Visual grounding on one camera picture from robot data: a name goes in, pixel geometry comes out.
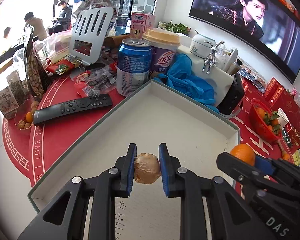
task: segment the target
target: white paper cup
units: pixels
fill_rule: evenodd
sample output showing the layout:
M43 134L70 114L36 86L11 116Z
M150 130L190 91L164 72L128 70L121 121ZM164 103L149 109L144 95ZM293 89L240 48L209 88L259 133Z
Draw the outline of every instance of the white paper cup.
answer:
M289 119L281 108L278 109L278 115L280 116L278 118L278 121L282 128L289 122Z

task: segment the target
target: flat screen television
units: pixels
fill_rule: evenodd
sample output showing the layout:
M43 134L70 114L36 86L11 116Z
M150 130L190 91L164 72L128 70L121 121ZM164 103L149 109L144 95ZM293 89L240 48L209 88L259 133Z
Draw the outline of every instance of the flat screen television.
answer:
M240 38L294 82L300 70L300 20L278 0L193 0L189 16Z

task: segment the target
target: pink milk carton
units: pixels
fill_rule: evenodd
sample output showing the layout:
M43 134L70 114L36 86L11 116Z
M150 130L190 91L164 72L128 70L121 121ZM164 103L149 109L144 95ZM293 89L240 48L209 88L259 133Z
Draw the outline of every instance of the pink milk carton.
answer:
M147 13L132 13L130 38L142 39L147 29L153 29L155 16Z

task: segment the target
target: red plastic basket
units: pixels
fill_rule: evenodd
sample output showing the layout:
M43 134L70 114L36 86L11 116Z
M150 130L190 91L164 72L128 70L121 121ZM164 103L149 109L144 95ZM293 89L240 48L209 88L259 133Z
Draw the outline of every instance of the red plastic basket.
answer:
M276 140L282 139L281 130L279 130L279 134L275 135L266 125L266 123L261 119L258 115L256 108L262 108L265 112L271 114L272 112L268 107L266 107L259 99L252 99L251 100L251 109L249 113L249 118L254 131L265 141L268 143L273 143Z

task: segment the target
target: blue and white can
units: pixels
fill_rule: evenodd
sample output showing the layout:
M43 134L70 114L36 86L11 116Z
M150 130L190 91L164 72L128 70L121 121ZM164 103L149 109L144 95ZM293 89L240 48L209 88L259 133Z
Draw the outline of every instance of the blue and white can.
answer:
M151 43L124 39L118 52L117 91L127 97L149 79Z

